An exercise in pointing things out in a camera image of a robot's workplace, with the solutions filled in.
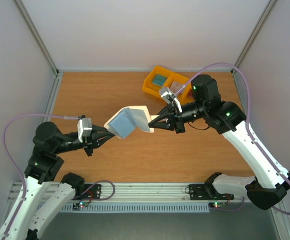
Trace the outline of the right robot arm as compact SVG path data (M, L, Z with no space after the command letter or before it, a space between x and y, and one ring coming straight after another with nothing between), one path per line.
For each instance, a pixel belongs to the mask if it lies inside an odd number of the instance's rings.
M237 149L254 173L252 177L238 177L216 172L204 183L207 196L215 199L221 194L236 195L262 210L274 207L290 189L290 171L264 147L238 105L221 99L215 79L200 74L192 79L191 87L194 100L187 104L180 104L169 88L162 87L159 95L167 105L149 127L179 134L186 131L186 123L204 119L209 128Z

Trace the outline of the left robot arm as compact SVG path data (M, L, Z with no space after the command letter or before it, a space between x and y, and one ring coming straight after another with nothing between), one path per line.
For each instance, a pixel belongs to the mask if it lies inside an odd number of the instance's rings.
M63 134L55 123L41 123L33 138L34 148L24 171L18 197L0 228L0 240L38 240L62 207L82 198L88 189L83 177L67 173L53 195L39 207L64 161L60 153L83 149L88 156L114 134L82 117L77 131Z

